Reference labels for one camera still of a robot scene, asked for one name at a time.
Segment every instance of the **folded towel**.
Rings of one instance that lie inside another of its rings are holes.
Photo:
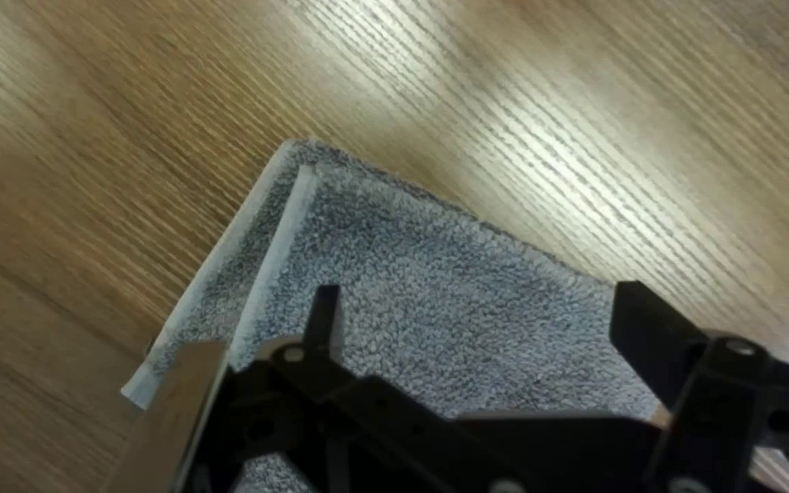
[[[124,395],[145,409],[193,341],[231,341],[248,367],[333,283],[344,365],[445,416],[656,409],[608,342],[612,284],[318,142],[274,153]]]

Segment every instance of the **wooden surface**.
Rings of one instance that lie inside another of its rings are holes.
[[[155,406],[133,431],[130,446],[108,483],[108,493],[171,493],[187,475],[193,432],[204,431],[204,413],[226,361],[226,345],[190,345],[179,353]]]
[[[0,0],[0,490],[105,483],[287,136],[789,356],[789,0]]]

